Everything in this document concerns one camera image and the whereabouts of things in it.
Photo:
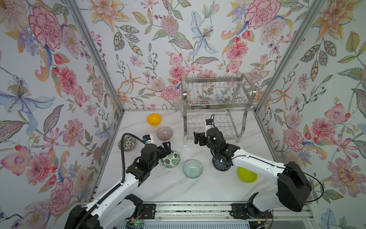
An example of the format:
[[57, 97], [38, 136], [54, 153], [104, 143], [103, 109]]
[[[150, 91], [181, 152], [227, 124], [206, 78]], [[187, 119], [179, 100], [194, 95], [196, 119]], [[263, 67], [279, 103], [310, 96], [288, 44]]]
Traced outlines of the black white patterned bowl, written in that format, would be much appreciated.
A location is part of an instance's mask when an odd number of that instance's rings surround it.
[[225, 172], [228, 171], [231, 168], [231, 165], [227, 163], [226, 166], [214, 166], [217, 170]]

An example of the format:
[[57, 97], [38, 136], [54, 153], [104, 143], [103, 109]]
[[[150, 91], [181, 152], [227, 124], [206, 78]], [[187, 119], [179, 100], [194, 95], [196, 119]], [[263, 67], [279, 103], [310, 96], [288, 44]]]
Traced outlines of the lime green plastic bowl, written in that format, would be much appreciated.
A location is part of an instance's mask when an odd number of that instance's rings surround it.
[[239, 179], [245, 183], [254, 183], [258, 179], [258, 175], [256, 173], [241, 167], [238, 168], [237, 174]]

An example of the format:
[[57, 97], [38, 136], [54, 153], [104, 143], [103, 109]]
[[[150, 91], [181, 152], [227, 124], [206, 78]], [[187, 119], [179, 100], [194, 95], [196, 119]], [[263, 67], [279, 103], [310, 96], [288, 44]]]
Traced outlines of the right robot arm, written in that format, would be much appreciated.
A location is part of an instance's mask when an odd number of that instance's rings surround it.
[[194, 142], [210, 149], [213, 165], [217, 170], [227, 171], [232, 166], [243, 168], [277, 186], [273, 191], [254, 193], [246, 202], [247, 208], [257, 212], [281, 207], [294, 212], [302, 211], [312, 188], [296, 163], [283, 164], [255, 156], [236, 145], [227, 143], [222, 132], [216, 127], [202, 133], [194, 132]]

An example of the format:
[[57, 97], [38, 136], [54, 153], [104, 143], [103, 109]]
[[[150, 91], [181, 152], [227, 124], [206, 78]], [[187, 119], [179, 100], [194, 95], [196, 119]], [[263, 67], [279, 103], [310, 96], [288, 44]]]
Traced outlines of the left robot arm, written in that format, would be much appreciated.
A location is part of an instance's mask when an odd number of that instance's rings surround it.
[[145, 143], [141, 155], [127, 168], [125, 177], [95, 201], [74, 207], [67, 218], [66, 229], [111, 229], [124, 219], [143, 213], [143, 201], [133, 192], [150, 176], [160, 159], [171, 154], [171, 143]]

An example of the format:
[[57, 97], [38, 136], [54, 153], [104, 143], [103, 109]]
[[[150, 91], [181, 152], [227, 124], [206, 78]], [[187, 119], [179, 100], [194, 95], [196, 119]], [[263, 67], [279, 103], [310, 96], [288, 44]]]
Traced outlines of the silver two-tier dish rack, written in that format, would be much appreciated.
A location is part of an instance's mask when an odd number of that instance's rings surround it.
[[224, 135], [239, 142], [246, 129], [246, 118], [257, 88], [248, 73], [216, 78], [182, 79], [182, 118], [184, 144], [194, 140], [195, 132], [204, 132], [206, 120]]

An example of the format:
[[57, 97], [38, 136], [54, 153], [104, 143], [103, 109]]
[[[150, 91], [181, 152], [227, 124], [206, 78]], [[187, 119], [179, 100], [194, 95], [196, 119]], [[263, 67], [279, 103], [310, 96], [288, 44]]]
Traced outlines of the purple striped glass bowl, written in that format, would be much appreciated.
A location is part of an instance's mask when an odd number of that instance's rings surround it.
[[169, 128], [169, 127], [159, 128], [158, 131], [156, 132], [156, 136], [161, 141], [167, 141], [167, 140], [169, 140], [169, 139], [172, 138], [172, 136], [173, 136], [173, 130], [171, 128]]

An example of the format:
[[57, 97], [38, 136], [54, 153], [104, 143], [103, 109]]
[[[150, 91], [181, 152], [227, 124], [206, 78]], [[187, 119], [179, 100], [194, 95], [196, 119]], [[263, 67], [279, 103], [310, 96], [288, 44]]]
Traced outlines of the green leaf pattern bowl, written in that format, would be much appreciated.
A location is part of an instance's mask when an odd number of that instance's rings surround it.
[[160, 163], [167, 169], [173, 169], [178, 166], [181, 161], [181, 156], [177, 151], [172, 151], [169, 155], [162, 158]]

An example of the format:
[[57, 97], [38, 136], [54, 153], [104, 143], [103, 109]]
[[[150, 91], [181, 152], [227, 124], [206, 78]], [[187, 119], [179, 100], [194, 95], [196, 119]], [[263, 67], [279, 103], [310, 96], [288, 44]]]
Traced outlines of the speckled dark patterned bowl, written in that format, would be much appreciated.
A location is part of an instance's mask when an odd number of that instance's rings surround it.
[[125, 135], [124, 138], [121, 138], [119, 141], [118, 148], [124, 152], [129, 152], [135, 148], [136, 144], [137, 140], [134, 137]]

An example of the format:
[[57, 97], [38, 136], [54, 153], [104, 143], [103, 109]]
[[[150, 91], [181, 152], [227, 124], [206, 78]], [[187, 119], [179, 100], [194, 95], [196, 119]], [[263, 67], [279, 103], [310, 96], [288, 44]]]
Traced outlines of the pale green glass bowl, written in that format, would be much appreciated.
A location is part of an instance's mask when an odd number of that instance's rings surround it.
[[201, 176], [203, 167], [200, 162], [196, 160], [188, 160], [183, 167], [184, 174], [191, 179], [196, 179]]

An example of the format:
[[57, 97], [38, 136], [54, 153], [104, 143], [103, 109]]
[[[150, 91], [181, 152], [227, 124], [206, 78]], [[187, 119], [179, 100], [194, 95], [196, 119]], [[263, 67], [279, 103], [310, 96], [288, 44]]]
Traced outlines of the yellow plastic bowl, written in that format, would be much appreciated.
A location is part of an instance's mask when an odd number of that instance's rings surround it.
[[157, 113], [150, 114], [147, 117], [147, 122], [151, 126], [157, 126], [161, 123], [161, 121], [162, 121], [162, 117], [160, 114], [157, 114]]

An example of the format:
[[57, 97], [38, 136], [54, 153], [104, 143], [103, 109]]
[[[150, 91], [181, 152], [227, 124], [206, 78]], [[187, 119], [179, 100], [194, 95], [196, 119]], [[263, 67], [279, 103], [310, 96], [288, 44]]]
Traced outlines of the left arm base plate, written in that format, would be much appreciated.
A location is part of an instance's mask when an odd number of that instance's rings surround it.
[[133, 212], [128, 219], [155, 219], [156, 204], [141, 204], [133, 208]]

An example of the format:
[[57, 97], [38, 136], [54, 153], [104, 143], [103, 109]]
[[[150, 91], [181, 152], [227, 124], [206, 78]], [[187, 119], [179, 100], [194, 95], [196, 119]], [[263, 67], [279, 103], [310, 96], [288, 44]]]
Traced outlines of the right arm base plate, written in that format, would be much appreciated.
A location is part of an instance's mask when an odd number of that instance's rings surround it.
[[272, 219], [271, 210], [260, 212], [253, 204], [233, 203], [231, 204], [230, 215], [234, 219]]

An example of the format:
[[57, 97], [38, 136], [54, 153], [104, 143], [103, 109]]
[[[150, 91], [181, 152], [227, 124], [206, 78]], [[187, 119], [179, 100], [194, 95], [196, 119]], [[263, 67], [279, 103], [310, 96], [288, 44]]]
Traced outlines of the aluminium mounting rail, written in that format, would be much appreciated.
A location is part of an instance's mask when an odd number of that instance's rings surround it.
[[[234, 219], [230, 215], [231, 204], [244, 202], [145, 202], [143, 204], [156, 204], [155, 219], [143, 219], [145, 221], [313, 221], [313, 215], [308, 206], [301, 212], [293, 212], [284, 207], [271, 210], [272, 219]], [[134, 204], [124, 200], [110, 213], [106, 214], [106, 220], [111, 226], [115, 226], [132, 214]]]

